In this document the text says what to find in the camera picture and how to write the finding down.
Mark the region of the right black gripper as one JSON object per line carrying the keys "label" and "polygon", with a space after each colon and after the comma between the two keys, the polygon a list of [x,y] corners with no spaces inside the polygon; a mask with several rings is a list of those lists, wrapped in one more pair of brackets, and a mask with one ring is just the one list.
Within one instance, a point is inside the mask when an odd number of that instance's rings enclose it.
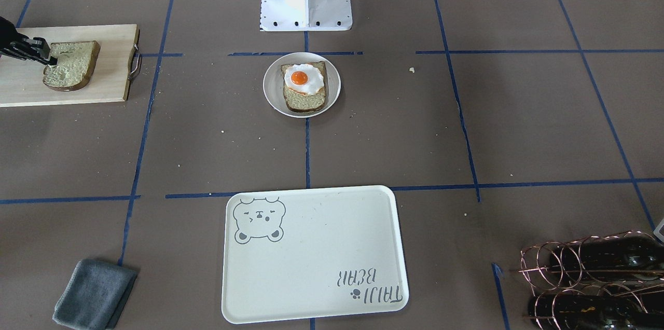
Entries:
{"label": "right black gripper", "polygon": [[[36,37],[21,38],[16,27],[9,20],[0,17],[1,22],[1,53],[18,60],[37,61],[40,64],[55,66],[57,58],[50,56],[50,47],[45,39]],[[19,48],[14,48],[12,42],[19,41]]]}

